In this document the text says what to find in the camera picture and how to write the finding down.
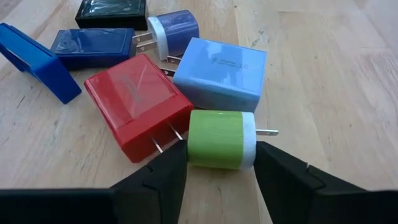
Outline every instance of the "blue power adapter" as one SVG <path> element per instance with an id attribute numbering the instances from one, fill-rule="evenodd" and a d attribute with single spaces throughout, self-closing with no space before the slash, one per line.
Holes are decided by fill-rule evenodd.
<path id="1" fill-rule="evenodd" d="M 62 103 L 68 103 L 81 93 L 55 54 L 6 23 L 0 24 L 0 53 L 18 70 L 29 72 L 46 85 Z"/>
<path id="2" fill-rule="evenodd" d="M 254 112 L 267 52 L 192 38 L 173 82 L 195 107 Z"/>
<path id="3" fill-rule="evenodd" d="M 112 67 L 135 56 L 134 29 L 60 30 L 51 51 L 68 70 Z"/>

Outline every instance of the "prong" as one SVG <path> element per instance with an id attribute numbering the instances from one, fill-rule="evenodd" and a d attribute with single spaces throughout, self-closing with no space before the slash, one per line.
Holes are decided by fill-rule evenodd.
<path id="1" fill-rule="evenodd" d="M 167 56 L 167 62 L 178 65 L 181 62 L 179 57 Z"/>
<path id="2" fill-rule="evenodd" d="M 163 149 L 161 148 L 161 146 L 155 141 L 155 139 L 152 139 L 152 140 L 155 143 L 157 150 L 159 150 L 160 153 L 163 153 Z"/>
<path id="3" fill-rule="evenodd" d="M 261 136 L 277 136 L 279 131 L 270 129 L 256 129 L 256 134 Z"/>
<path id="4" fill-rule="evenodd" d="M 167 68 L 160 68 L 165 75 L 173 77 L 175 74 L 175 70 L 167 69 Z"/>
<path id="5" fill-rule="evenodd" d="M 138 44 L 140 42 L 152 40 L 152 33 L 140 34 L 137 36 L 132 37 L 132 42 Z"/>
<path id="6" fill-rule="evenodd" d="M 157 45 L 156 45 L 155 41 L 152 41 L 152 42 L 149 42 L 149 43 L 146 43 L 146 44 L 137 45 L 137 53 L 141 53 L 141 52 L 144 52 L 144 51 L 147 51 L 147 50 L 150 50 L 150 49 L 155 49 L 156 46 Z"/>
<path id="7" fill-rule="evenodd" d="M 171 124 L 169 124 L 169 126 L 174 131 L 174 134 L 177 136 L 177 138 L 179 140 L 183 140 L 183 138 L 181 137 L 180 133 L 178 133 L 178 131 L 176 131 Z"/>

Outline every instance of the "wooden table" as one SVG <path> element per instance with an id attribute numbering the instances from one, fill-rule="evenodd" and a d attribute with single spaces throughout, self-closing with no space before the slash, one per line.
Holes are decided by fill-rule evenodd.
<path id="1" fill-rule="evenodd" d="M 79 0 L 2 0 L 0 21 L 50 47 Z M 259 139 L 366 189 L 398 187 L 398 2 L 162 0 L 203 38 L 266 50 Z M 73 74 L 83 81 L 97 70 Z M 0 56 L 0 187 L 109 187 L 142 164 L 118 148 L 83 93 L 67 105 Z M 270 223 L 253 170 L 190 167 L 180 223 Z"/>

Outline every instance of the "light blue power adapter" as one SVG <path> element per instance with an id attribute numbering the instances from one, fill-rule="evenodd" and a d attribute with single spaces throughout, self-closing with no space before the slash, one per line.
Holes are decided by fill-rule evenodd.
<path id="1" fill-rule="evenodd" d="M 254 112 L 266 59 L 261 50 L 192 38 L 173 82 L 197 108 Z"/>

